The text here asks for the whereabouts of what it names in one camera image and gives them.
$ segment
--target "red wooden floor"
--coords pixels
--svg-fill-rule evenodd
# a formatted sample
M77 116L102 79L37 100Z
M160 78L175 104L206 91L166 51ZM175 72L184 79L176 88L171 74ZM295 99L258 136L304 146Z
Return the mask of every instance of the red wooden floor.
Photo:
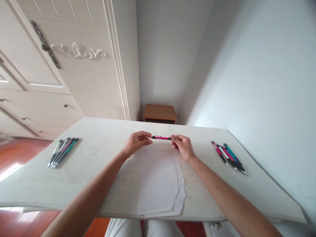
M19 138L0 146L0 175L12 165L25 164L45 149L51 141ZM0 237L39 237L60 211L22 213L20 207L0 208ZM103 237L109 218L95 218L85 237ZM177 222L185 237L206 237L203 223Z

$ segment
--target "stack of paper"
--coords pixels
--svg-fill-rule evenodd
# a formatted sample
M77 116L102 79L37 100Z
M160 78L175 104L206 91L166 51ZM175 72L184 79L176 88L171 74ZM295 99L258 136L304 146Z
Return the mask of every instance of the stack of paper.
M157 141L141 150L138 215L145 218L180 215L185 183L177 151Z

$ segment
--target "white pants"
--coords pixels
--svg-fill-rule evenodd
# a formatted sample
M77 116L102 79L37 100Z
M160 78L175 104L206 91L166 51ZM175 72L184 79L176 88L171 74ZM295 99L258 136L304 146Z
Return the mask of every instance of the white pants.
M144 237L184 237L175 221L144 221ZM142 237L141 221L111 218L105 237Z

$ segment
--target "door handle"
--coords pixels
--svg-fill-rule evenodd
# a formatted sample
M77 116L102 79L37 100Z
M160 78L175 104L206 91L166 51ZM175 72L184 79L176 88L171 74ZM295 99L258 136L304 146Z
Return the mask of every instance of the door handle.
M33 28L37 34L37 36L39 37L40 43L41 43L41 48L42 50L46 51L50 58L52 59L53 63L55 64L55 66L60 69L59 63L57 61L57 59L55 58L53 51L50 49L50 47L48 46L47 41L45 40L42 32L40 31L40 29L37 27L36 23L34 21L31 20L31 24L33 25Z

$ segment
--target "white table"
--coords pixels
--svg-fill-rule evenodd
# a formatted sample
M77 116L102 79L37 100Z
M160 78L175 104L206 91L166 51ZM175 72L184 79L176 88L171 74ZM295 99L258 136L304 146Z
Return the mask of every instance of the white table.
M62 210L122 149L130 133L144 130L159 136L182 134L191 138L196 155L268 218L306 223L302 210L249 156L226 130L147 122L83 118L21 169L0 182L1 207L37 207ZM48 169L60 139L80 137L58 169ZM243 163L249 177L227 167L211 145L227 143ZM155 143L170 142L154 140ZM181 221L223 221L225 216L178 152L187 196ZM120 169L99 216L140 218L137 215L140 157L136 153Z

